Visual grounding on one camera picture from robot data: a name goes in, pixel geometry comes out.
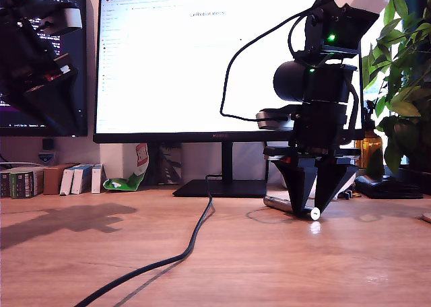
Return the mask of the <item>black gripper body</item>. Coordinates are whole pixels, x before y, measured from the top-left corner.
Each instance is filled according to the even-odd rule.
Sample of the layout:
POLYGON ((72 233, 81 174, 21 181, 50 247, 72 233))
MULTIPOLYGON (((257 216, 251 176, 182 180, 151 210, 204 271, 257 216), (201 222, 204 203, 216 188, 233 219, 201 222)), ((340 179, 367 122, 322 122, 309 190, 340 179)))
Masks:
POLYGON ((355 135, 359 103, 354 102, 350 117, 347 106, 336 102, 310 102, 289 104, 282 108, 263 109, 263 128, 287 130, 288 148, 300 154, 334 156, 340 145, 352 141, 355 135))

